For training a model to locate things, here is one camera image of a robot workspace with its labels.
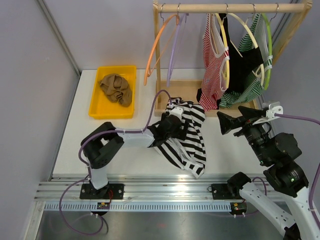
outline black bracket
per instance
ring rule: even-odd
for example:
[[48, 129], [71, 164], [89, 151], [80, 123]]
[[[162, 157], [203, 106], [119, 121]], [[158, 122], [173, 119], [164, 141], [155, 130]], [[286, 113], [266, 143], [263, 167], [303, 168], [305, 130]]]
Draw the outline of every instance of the black bracket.
[[248, 205], [246, 201], [243, 202], [231, 202], [231, 211], [229, 212], [232, 216], [234, 215], [242, 215], [246, 213], [248, 210]]
[[285, 227], [285, 234], [283, 240], [301, 240], [298, 225], [295, 223], [291, 227]]
[[86, 200], [98, 200], [106, 199], [109, 200], [110, 190], [112, 191], [113, 200], [122, 200], [124, 198], [125, 185], [121, 183], [109, 183], [106, 186], [106, 191], [103, 191], [103, 194], [100, 194], [100, 190], [96, 190], [90, 183], [82, 184], [80, 199]]
[[211, 184], [212, 197], [214, 200], [242, 200], [240, 196], [233, 196], [232, 193], [228, 190], [227, 183], [214, 183]]

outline robotic arm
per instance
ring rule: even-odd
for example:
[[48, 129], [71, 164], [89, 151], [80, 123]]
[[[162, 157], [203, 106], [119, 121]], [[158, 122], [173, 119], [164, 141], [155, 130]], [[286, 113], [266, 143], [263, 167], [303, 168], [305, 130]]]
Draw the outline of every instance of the robotic arm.
[[260, 165], [270, 167], [263, 174], [269, 184], [280, 192], [292, 215], [283, 211], [259, 191], [244, 173], [239, 172], [227, 181], [228, 191], [234, 197], [242, 197], [252, 203], [280, 232], [284, 240], [320, 239], [320, 230], [309, 209], [309, 182], [304, 171], [295, 163], [302, 154], [293, 134], [279, 133], [269, 138], [264, 124], [276, 119], [275, 113], [282, 114], [279, 102], [271, 103], [262, 110], [238, 107], [242, 116], [233, 118], [218, 112], [221, 133], [233, 129], [236, 137], [245, 136], [256, 154]]
[[83, 139], [81, 146], [89, 162], [90, 184], [95, 191], [94, 195], [104, 196], [108, 191], [107, 164], [121, 147], [153, 148], [162, 145], [169, 138], [185, 139], [189, 123], [186, 121], [182, 124], [183, 111], [183, 108], [176, 106], [163, 113], [159, 122], [145, 130], [115, 128], [111, 122], [105, 122]]

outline clothes rack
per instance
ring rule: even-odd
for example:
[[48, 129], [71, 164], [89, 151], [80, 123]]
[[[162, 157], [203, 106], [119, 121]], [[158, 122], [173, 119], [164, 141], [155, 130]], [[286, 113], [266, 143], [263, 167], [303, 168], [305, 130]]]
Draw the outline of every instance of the clothes rack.
[[[291, 13], [293, 16], [290, 18], [281, 35], [274, 43], [272, 50], [273, 65], [277, 62], [280, 55], [298, 30], [300, 24], [303, 22], [308, 12], [312, 8], [312, 0], [301, 0], [301, 3], [268, 3], [268, 4], [159, 4], [158, 0], [153, 1], [153, 23], [154, 23], [154, 37], [156, 38], [159, 32], [159, 14], [160, 13], [189, 13], [189, 14], [204, 14], [204, 13]], [[179, 79], [179, 81], [172, 80], [170, 87], [166, 86], [166, 81], [161, 80], [161, 60], [160, 57], [160, 41], [155, 47], [156, 64], [156, 92], [161, 89], [167, 90], [173, 97], [181, 97], [184, 100], [197, 102], [197, 90], [201, 86], [202, 79], [194, 79], [190, 81]], [[166, 109], [168, 98], [161, 94], [155, 104], [155, 115], [160, 116]], [[240, 115], [238, 106], [246, 106], [250, 108], [258, 108], [257, 102], [251, 101], [248, 103], [235, 104], [231, 108], [220, 108], [219, 110], [211, 110], [206, 112], [207, 117], [216, 117], [217, 112], [221, 111], [233, 117]]]

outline yellow tray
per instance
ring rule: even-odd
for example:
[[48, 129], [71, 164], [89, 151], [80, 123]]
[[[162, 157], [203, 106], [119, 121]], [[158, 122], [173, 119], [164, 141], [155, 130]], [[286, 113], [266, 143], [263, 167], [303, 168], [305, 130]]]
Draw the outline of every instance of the yellow tray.
[[[131, 119], [135, 111], [136, 66], [100, 66], [96, 71], [95, 82], [89, 108], [89, 116], [95, 119]], [[99, 81], [109, 74], [124, 77], [132, 90], [132, 103], [128, 107], [111, 102], [101, 90]]]

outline purple hanger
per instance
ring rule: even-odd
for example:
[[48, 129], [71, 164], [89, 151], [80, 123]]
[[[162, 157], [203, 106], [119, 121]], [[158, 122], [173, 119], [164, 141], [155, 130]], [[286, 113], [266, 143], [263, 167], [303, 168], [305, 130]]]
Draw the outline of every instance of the purple hanger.
[[173, 46], [172, 46], [172, 51], [171, 51], [171, 57], [170, 57], [170, 62], [169, 62], [169, 67], [168, 67], [168, 74], [166, 76], [166, 86], [167, 87], [170, 86], [170, 79], [171, 79], [171, 75], [172, 75], [172, 72], [173, 72], [174, 55], [175, 55], [175, 51], [176, 51], [177, 40], [178, 40], [179, 31], [180, 31], [180, 26], [181, 26], [181, 23], [182, 23], [183, 20], [184, 20], [184, 23], [187, 22], [187, 16], [188, 15], [189, 15], [189, 13], [183, 14], [182, 17], [180, 17], [178, 25], [176, 26], [174, 40], [173, 40]]

